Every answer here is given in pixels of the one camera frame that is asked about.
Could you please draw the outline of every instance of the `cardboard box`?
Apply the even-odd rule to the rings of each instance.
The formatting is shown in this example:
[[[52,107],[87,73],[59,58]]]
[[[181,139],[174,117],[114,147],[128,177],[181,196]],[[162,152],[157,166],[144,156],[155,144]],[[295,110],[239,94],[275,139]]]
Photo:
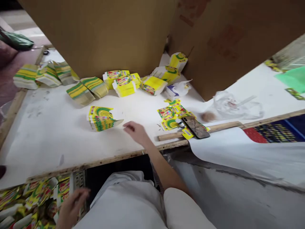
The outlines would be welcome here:
[[[305,1],[180,0],[169,54],[205,101],[305,33]]]
[[[19,0],[80,78],[159,65],[175,0]]]

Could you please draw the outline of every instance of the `green cloth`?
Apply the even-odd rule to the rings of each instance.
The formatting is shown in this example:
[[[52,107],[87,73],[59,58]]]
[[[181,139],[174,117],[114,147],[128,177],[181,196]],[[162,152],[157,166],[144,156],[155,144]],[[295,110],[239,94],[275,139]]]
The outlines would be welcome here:
[[[1,35],[0,35],[0,40],[18,51],[30,50],[34,45],[33,41],[31,41],[22,34],[10,33],[5,31],[2,32],[10,39],[10,41],[2,37]]]
[[[305,66],[277,74],[275,77],[298,93],[305,93]]]

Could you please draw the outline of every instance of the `clear plastic bag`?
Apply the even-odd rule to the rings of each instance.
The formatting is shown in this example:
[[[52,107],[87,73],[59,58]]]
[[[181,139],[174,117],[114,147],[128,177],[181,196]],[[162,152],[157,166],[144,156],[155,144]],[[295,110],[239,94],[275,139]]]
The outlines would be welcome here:
[[[213,104],[202,115],[205,122],[226,119],[258,119],[264,116],[261,103],[251,102],[251,96],[241,102],[236,101],[233,94],[219,91],[213,97]]]

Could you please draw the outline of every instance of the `phone case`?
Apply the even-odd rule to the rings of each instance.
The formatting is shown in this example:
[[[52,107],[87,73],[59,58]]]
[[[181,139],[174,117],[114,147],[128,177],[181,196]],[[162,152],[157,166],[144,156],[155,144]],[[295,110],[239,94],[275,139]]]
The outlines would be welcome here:
[[[193,116],[184,117],[182,120],[197,139],[207,138],[210,136],[210,134]]]

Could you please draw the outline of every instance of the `white table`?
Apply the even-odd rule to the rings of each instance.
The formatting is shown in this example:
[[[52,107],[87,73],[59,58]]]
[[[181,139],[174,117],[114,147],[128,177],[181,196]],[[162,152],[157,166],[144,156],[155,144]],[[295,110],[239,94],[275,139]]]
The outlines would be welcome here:
[[[44,61],[49,59],[63,61],[57,51],[51,51]],[[164,54],[160,66],[166,65],[168,60],[169,56]],[[263,104],[264,119],[304,109],[305,101],[298,101],[284,91],[286,86],[275,79],[274,74],[268,67],[260,65],[230,86],[228,91],[240,100],[257,95],[255,101]],[[152,96],[138,89],[133,95],[119,98],[114,90],[110,90],[107,96],[82,108],[66,93],[70,87],[41,87],[27,92],[1,150],[0,162],[7,166],[7,172],[0,179],[0,189],[22,184],[28,177],[45,172],[119,157],[142,149],[123,131],[122,125],[102,132],[92,131],[86,120],[90,106],[121,110],[124,123],[133,120],[144,125],[156,146],[176,141],[159,142],[156,138],[177,131],[160,128],[161,118],[157,109],[168,105],[163,94]],[[202,121],[200,114],[211,103],[204,103],[194,89],[181,98],[181,104],[192,111],[199,121]],[[253,120],[240,121],[247,123]],[[59,165],[61,158],[64,159],[63,164]]]

